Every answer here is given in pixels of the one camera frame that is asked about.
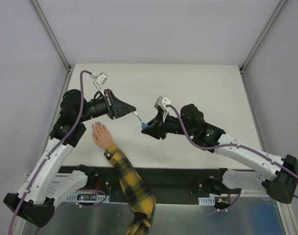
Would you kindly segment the blue nail polish bottle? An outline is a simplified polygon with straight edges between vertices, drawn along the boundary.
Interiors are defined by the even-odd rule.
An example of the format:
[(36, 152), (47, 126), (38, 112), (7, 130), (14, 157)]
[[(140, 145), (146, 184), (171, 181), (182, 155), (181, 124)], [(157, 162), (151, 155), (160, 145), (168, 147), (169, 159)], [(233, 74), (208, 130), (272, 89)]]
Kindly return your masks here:
[(148, 128), (148, 127), (149, 127), (149, 125), (147, 123), (144, 123), (144, 122), (141, 123), (141, 128), (143, 130), (146, 129), (146, 128)]

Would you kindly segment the yellow plaid sleeve forearm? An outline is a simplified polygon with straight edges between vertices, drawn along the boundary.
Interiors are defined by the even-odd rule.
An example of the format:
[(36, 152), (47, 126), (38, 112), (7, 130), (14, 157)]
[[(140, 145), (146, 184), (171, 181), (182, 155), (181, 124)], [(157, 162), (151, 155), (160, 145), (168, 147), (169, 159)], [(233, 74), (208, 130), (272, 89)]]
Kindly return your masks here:
[(127, 235), (147, 235), (153, 225), (156, 198), (144, 183), (127, 156), (116, 146), (105, 150), (104, 156), (115, 169), (125, 199), (134, 213)]

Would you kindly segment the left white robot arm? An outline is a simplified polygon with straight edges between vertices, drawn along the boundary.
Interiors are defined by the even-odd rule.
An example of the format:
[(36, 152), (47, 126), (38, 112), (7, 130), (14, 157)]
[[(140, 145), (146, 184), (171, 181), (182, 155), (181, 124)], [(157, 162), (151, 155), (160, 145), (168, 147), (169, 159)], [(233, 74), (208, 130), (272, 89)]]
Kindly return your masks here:
[(103, 115), (118, 119), (136, 111), (136, 107), (119, 100), (110, 89), (90, 101), (86, 101), (81, 91), (69, 90), (64, 93), (60, 107), (60, 116), (38, 164), (24, 185), (3, 200), (12, 212), (38, 228), (48, 224), (57, 207), (73, 192), (81, 188), (92, 190), (96, 186), (95, 170), (83, 164), (56, 186), (51, 185), (85, 133), (84, 122)]

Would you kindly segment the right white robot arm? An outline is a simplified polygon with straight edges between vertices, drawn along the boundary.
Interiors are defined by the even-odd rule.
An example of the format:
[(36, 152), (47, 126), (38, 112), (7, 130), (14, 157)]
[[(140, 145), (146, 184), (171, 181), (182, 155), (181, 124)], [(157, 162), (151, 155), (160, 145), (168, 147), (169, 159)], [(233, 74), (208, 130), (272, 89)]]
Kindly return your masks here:
[(167, 134), (185, 135), (198, 149), (231, 158), (249, 169), (225, 169), (222, 176), (203, 183), (205, 190), (220, 195), (228, 189), (249, 189), (265, 192), (272, 199), (290, 204), (298, 185), (298, 160), (292, 155), (281, 157), (253, 149), (223, 129), (207, 123), (194, 104), (188, 104), (169, 115), (166, 105), (157, 108), (157, 115), (142, 123), (142, 133), (163, 140)]

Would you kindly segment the mannequin hand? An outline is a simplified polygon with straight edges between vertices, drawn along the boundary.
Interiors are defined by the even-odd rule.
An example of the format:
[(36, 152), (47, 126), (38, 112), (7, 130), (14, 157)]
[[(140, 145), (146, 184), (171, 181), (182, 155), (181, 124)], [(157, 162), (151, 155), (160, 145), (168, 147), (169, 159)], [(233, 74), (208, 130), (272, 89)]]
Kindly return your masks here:
[(97, 146), (106, 150), (114, 144), (112, 136), (105, 125), (96, 122), (92, 124), (92, 128), (93, 140)]

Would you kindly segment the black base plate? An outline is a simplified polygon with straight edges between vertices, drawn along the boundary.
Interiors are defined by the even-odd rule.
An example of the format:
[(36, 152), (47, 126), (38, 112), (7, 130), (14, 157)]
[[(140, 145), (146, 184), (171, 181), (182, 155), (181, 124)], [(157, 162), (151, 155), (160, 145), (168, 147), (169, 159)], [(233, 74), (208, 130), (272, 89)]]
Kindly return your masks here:
[[(110, 196), (111, 203), (126, 202), (114, 168), (94, 167), (94, 171), (95, 178), (88, 187), (74, 193)], [(137, 168), (137, 172), (158, 204), (197, 205), (199, 197), (228, 199), (240, 191), (264, 190), (264, 178), (255, 171)]]

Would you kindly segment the left aluminium frame post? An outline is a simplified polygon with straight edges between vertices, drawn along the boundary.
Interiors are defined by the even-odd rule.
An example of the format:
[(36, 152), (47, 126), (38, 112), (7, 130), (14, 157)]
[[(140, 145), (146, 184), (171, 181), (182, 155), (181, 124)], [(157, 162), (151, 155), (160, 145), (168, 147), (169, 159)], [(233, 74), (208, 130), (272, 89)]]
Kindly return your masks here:
[(47, 20), (42, 7), (40, 6), (40, 4), (37, 0), (29, 0), (29, 3), (31, 5), (31, 7), (33, 8), (40, 24), (42, 25), (42, 27), (44, 29), (46, 36), (48, 37), (53, 49), (55, 50), (58, 58), (60, 59), (63, 67), (65, 68), (65, 70), (67, 72), (69, 72), (72, 68), (72, 65), (69, 63), (68, 59), (66, 58), (66, 55), (63, 52), (63, 49), (62, 49), (61, 45), (59, 44), (58, 39), (57, 39), (54, 31), (52, 30), (52, 27), (51, 27), (49, 21)]

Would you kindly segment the aluminium frame post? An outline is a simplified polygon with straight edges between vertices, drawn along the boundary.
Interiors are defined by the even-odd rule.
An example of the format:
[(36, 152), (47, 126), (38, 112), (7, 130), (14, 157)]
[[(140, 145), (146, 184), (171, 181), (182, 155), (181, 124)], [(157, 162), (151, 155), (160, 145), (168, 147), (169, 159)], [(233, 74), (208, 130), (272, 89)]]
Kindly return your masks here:
[(66, 55), (63, 52), (63, 49), (62, 49), (61, 45), (59, 44), (58, 39), (57, 39), (54, 31), (52, 30), (52, 27), (51, 27), (49, 21), (47, 20), (42, 7), (40, 6), (40, 4), (37, 0), (29, 0), (29, 3), (31, 5), (31, 7), (33, 8), (40, 24), (42, 25), (42, 27), (44, 29), (46, 36), (48, 37), (53, 49), (55, 50), (58, 58), (60, 59), (63, 67), (65, 68), (65, 70), (67, 72), (69, 72), (72, 68), (72, 65), (69, 63), (68, 59), (66, 58)]
[(268, 18), (266, 24), (264, 25), (262, 31), (260, 32), (258, 38), (255, 40), (249, 54), (247, 55), (245, 61), (243, 64), (239, 67), (240, 74), (243, 75), (246, 71), (247, 67), (249, 66), (250, 62), (254, 58), (255, 54), (258, 52), (259, 48), (263, 44), (264, 40), (266, 39), (269, 31), (277, 21), (277, 18), (282, 13), (283, 9), (285, 8), (286, 4), (288, 3), (288, 0), (280, 0), (273, 12), (271, 13), (270, 17)]

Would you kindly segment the right aluminium frame post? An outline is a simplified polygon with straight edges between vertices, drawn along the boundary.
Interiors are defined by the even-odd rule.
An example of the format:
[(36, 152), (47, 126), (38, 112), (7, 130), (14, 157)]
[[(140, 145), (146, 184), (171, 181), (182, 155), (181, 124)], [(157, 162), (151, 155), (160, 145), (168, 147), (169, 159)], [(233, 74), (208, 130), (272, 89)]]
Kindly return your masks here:
[(282, 13), (283, 9), (285, 8), (286, 4), (288, 3), (288, 0), (280, 0), (273, 12), (271, 13), (270, 17), (268, 18), (266, 24), (264, 25), (262, 31), (260, 32), (258, 38), (255, 40), (249, 54), (247, 55), (245, 61), (243, 64), (239, 67), (240, 74), (243, 75), (246, 71), (247, 67), (249, 66), (250, 62), (254, 58), (255, 54), (258, 52), (259, 48), (263, 44), (264, 40), (266, 39), (269, 31), (277, 21), (277, 18)]

